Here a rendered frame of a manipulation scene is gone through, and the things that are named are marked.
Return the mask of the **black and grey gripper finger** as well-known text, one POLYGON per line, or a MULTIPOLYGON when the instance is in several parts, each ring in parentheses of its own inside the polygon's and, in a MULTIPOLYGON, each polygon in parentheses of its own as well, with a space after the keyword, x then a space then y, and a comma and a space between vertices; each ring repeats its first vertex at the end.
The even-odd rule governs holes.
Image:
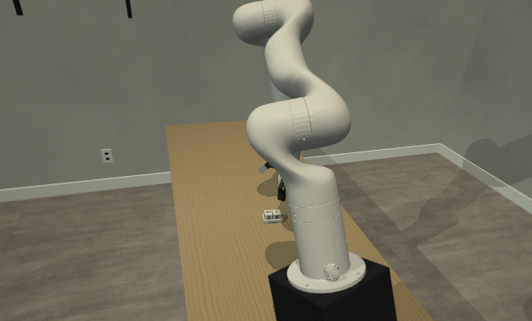
POLYGON ((279 201, 285 201, 286 200, 286 189, 285 189, 285 186, 283 185, 284 182, 281 180, 279 186, 278 186, 278 195, 277 195, 277 199, 279 201), (282 187, 284 187, 284 191, 282 190, 282 187))

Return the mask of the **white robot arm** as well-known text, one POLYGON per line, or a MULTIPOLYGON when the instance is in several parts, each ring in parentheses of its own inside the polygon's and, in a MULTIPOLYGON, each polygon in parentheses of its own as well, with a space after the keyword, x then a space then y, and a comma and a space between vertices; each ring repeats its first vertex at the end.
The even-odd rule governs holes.
POLYGON ((263 0, 239 7, 232 24, 243 42, 264 45, 273 103, 251 112, 246 134, 267 161, 259 172, 273 168, 285 185, 299 257, 288 281, 304 292, 330 293, 361 281, 366 265, 348 252, 335 174, 300 160, 301 151, 336 144, 351 127, 343 98, 306 65, 301 44, 313 19, 309 0, 263 0))

